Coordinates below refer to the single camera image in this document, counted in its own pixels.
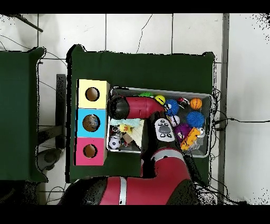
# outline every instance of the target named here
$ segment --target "pink cube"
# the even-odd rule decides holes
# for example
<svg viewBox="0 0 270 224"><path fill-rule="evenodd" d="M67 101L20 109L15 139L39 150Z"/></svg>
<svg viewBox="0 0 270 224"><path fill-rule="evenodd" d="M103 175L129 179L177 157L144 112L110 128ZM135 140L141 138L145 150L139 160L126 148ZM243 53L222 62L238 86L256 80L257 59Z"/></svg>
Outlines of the pink cube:
<svg viewBox="0 0 270 224"><path fill-rule="evenodd" d="M102 166L107 156L104 138L77 137L74 165Z"/></svg>

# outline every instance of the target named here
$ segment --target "gray plastic bin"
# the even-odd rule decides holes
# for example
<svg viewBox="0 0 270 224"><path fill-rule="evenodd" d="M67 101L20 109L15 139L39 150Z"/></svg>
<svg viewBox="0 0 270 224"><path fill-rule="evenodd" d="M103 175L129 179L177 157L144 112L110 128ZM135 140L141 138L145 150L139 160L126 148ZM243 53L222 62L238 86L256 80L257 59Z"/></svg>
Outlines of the gray plastic bin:
<svg viewBox="0 0 270 224"><path fill-rule="evenodd" d="M202 107L199 112L201 112L205 117L205 137L201 139L200 148L198 150L192 150L191 153L193 157L204 158L207 157L210 151L210 142L211 142L211 128L212 128L212 120L213 120L213 105L214 100L210 94L196 94L192 92L175 92L175 91L166 91L166 90L153 90L153 89L137 89L137 88L125 88L118 89L117 87L111 89L111 95L122 95L122 96L134 96L138 95L142 92L151 92L154 96L163 95L166 99L175 99L177 100L179 97L184 97L188 100L191 100L195 97L198 97L202 100ZM180 123L186 123L186 116L189 112L193 111L191 107L187 107L186 109L180 108L178 111L178 116L180 118ZM135 144L124 147L121 146L116 150L109 149L109 128L108 125L108 133L107 133L107 149L113 152L126 152L126 153L140 153L140 148L138 148Z"/></svg>

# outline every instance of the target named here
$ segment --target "white toy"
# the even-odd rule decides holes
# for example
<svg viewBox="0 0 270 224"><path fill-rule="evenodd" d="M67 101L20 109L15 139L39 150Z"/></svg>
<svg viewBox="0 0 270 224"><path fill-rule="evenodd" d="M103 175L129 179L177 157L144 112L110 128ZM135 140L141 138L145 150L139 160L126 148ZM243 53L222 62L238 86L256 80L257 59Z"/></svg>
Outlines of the white toy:
<svg viewBox="0 0 270 224"><path fill-rule="evenodd" d="M111 136L109 146L114 150L121 146L121 139L118 136Z"/></svg>
<svg viewBox="0 0 270 224"><path fill-rule="evenodd" d="M198 128L198 130L200 131L200 135L198 135L197 138L203 138L205 136L205 130L202 127Z"/></svg>
<svg viewBox="0 0 270 224"><path fill-rule="evenodd" d="M176 127L177 125L180 124L180 118L177 115L171 116L170 119L171 119L171 125L173 127Z"/></svg>

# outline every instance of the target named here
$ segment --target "dark green table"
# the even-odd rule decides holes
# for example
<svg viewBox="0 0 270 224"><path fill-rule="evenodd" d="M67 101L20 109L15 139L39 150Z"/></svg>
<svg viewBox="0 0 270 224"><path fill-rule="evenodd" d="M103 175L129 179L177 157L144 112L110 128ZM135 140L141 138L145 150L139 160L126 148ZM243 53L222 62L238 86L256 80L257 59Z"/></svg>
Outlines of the dark green table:
<svg viewBox="0 0 270 224"><path fill-rule="evenodd" d="M67 182L74 182L85 176L140 175L140 155L130 153L109 152L104 166L73 165L77 79L105 80L111 87L205 94L211 94L212 91L214 63L212 52L203 55L124 54L86 52L83 46L74 45L67 53L67 62ZM191 164L191 175L207 185L209 157L195 158L194 163L197 169Z"/></svg>
<svg viewBox="0 0 270 224"><path fill-rule="evenodd" d="M0 180L46 182L35 165L37 62L44 48L0 52Z"/></svg>

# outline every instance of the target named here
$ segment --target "pink panel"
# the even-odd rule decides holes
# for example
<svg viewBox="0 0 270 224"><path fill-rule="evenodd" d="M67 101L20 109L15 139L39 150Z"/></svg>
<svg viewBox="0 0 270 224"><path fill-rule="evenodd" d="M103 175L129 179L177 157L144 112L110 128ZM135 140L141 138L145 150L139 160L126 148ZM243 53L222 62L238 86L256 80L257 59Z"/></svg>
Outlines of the pink panel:
<svg viewBox="0 0 270 224"><path fill-rule="evenodd" d="M79 166L102 166L104 163L104 138L77 138L76 147L76 165ZM98 152L94 158L87 158L83 154L83 148L87 145L93 144Z"/></svg>

